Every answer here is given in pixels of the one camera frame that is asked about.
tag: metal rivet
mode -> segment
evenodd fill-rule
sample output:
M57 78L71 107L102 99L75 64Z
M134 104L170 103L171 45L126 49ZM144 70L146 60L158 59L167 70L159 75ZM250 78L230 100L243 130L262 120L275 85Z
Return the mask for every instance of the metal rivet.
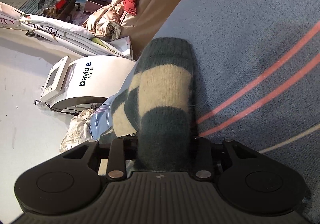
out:
M211 176L211 173L206 170L200 170L196 172L196 176L199 178L209 178Z
M123 172L121 172L119 170L113 170L113 171L108 173L108 176L110 178L120 178L120 177L123 176Z

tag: white machine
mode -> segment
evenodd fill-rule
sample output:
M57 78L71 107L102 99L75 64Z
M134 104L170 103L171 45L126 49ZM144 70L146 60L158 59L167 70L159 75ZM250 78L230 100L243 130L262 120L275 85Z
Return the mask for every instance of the white machine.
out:
M89 56L71 63L66 56L51 68L40 100L57 111L90 108L116 94L134 65L116 56Z

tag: round pad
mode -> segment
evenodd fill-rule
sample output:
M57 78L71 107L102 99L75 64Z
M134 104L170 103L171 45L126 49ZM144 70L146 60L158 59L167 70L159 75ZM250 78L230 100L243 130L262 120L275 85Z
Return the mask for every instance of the round pad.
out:
M65 172L49 172L41 176L37 186L44 192L62 192L73 185L73 177Z
M250 173L245 178L245 182L251 189L259 192L273 192L280 189L283 184L279 175L267 171Z

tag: green and beige striped sock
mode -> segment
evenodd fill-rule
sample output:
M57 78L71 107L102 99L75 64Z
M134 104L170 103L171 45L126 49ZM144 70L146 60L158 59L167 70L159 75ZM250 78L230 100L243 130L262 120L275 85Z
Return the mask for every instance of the green and beige striped sock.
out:
M143 51L129 88L112 103L113 127L101 143L136 134L136 166L153 171L188 167L189 102L193 59L188 42L177 38L151 41Z

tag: red stripe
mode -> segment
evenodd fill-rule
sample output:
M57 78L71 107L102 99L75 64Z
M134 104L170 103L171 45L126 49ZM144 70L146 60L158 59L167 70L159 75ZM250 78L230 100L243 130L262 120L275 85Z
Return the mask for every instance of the red stripe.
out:
M268 76L270 76L273 72L275 72L277 69L279 69L285 62L287 62L293 55L295 55L312 37L314 37L318 32L320 31L320 21L316 23L316 25L311 28L307 34L305 34L304 37L298 41L295 46L293 46L285 55L283 55L278 61L276 61L271 67L266 69L260 76L255 78L252 82L250 82L248 85L246 85L243 89L241 89L239 92L234 94L231 98L227 99L225 102L223 102L221 105L217 106L214 110L209 112L208 114L203 115L200 117L196 122L197 124L200 124L204 120L214 116L219 111L224 109L225 107L229 106L231 103L235 102L238 98L243 96L245 93L247 93L249 90L253 89L255 86L257 86L260 82L262 82L264 79L266 79Z
M217 131L220 131L221 129L231 125L234 122L237 122L238 120L244 118L245 116L249 115L251 112L257 110L258 108L262 107L264 104L268 103L278 95L280 95L282 92L287 90L290 86L295 84L298 80L300 80L304 75L306 75L309 71L311 71L318 63L320 62L320 53L316 55L306 66L304 66L301 70L299 70L296 74L294 74L290 79L288 79L285 83L280 85L278 88L276 88L274 91L266 95L264 98L260 99L253 105L249 106L244 111L240 112L239 114L231 117L227 121L223 122L219 126L216 126L212 129L209 129L203 133L201 133L199 136L204 137L210 134L213 134Z

